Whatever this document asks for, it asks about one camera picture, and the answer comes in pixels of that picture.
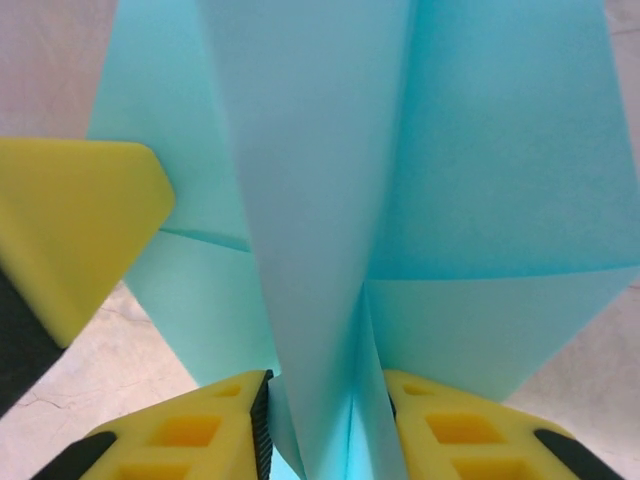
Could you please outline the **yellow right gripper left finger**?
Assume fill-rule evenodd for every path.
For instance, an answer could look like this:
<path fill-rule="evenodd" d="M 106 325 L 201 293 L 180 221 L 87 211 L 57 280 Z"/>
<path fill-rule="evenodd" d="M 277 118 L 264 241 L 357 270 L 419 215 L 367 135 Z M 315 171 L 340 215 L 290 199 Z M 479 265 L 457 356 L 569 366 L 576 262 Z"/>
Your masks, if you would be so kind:
<path fill-rule="evenodd" d="M 245 372 L 107 422 L 47 466 L 50 479 L 267 479 L 270 370 Z"/>

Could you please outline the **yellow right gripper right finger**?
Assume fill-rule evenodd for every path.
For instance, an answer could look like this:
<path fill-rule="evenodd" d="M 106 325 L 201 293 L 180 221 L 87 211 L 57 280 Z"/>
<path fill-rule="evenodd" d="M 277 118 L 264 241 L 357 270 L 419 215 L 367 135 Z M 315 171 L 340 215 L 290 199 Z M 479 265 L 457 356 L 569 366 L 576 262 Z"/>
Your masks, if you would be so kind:
<path fill-rule="evenodd" d="M 562 427 L 399 370 L 384 379 L 411 479 L 616 479 Z"/>

